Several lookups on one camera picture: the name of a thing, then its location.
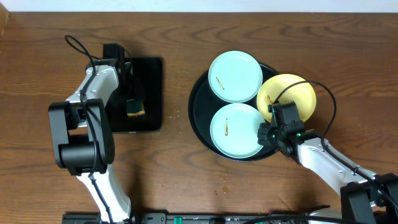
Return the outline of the yellow green sponge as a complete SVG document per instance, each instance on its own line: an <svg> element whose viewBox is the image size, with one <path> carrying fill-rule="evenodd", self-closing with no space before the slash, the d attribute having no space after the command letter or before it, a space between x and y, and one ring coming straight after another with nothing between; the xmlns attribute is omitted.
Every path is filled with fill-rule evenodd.
<svg viewBox="0 0 398 224"><path fill-rule="evenodd" d="M144 103L142 100L127 100L126 103L126 112L128 116L141 116L144 115L145 109L144 109Z"/></svg>

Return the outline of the yellow plate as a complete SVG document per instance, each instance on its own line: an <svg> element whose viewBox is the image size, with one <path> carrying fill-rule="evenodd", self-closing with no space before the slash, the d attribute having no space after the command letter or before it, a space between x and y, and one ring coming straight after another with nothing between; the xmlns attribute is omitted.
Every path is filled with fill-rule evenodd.
<svg viewBox="0 0 398 224"><path fill-rule="evenodd" d="M276 75L264 82L257 93L256 103L259 112L267 122L271 121L272 113L268 112L268 106L276 101L283 103L294 101L302 121L308 120L315 111L317 99L313 87L309 83L303 83L289 88L277 100L277 97L288 86L304 81L298 75Z"/></svg>

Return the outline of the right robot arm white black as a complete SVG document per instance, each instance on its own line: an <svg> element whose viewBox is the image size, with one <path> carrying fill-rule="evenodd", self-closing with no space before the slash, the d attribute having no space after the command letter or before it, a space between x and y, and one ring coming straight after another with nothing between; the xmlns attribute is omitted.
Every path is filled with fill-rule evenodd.
<svg viewBox="0 0 398 224"><path fill-rule="evenodd" d="M316 173L339 196L341 217L356 223L397 223L397 175L377 174L337 151L303 123L262 123L258 143Z"/></svg>

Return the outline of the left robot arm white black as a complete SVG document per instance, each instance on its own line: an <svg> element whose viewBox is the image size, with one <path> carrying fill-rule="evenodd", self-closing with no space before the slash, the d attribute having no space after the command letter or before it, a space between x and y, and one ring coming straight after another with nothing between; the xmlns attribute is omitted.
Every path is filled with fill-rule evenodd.
<svg viewBox="0 0 398 224"><path fill-rule="evenodd" d="M86 186L99 214L64 214L62 223L139 223L112 166L115 145L106 106L121 100L127 116L140 116L145 113L144 90L121 45L104 44L102 58L89 60L77 91L52 103L48 114L56 164Z"/></svg>

